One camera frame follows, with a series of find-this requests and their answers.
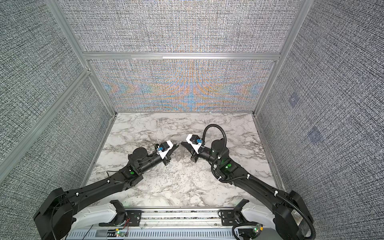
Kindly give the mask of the silver keyring with rings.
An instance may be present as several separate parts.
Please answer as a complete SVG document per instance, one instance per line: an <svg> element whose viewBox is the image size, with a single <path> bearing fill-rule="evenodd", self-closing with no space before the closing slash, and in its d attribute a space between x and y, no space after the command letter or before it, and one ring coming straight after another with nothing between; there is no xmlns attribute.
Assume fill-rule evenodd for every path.
<svg viewBox="0 0 384 240"><path fill-rule="evenodd" d="M184 148L182 146L179 146L177 150L175 151L175 160L177 162L180 162L184 157Z"/></svg>

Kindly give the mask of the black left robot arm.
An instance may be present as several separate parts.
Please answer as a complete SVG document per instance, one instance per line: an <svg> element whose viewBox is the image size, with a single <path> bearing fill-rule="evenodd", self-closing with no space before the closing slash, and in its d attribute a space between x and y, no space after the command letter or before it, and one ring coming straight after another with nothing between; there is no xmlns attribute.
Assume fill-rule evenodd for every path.
<svg viewBox="0 0 384 240"><path fill-rule="evenodd" d="M78 222L76 214L107 196L134 187L144 178L144 172L159 163L168 165L178 145L168 141L155 147L151 154L145 148L135 149L128 156L126 166L98 182L69 191L62 188L51 191L33 217L41 239L65 237L71 226Z"/></svg>

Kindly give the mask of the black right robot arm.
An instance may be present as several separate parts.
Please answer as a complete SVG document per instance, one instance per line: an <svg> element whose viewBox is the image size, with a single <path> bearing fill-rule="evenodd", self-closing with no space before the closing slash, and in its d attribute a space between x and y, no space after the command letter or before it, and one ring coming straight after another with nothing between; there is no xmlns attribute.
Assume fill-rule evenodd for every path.
<svg viewBox="0 0 384 240"><path fill-rule="evenodd" d="M316 238L314 219L301 195L279 190L251 175L229 156L224 139L213 141L210 148L189 142L181 142L181 145L191 153L194 162L204 159L216 166L211 170L219 182L241 188L265 205L272 212L275 229L282 239Z"/></svg>

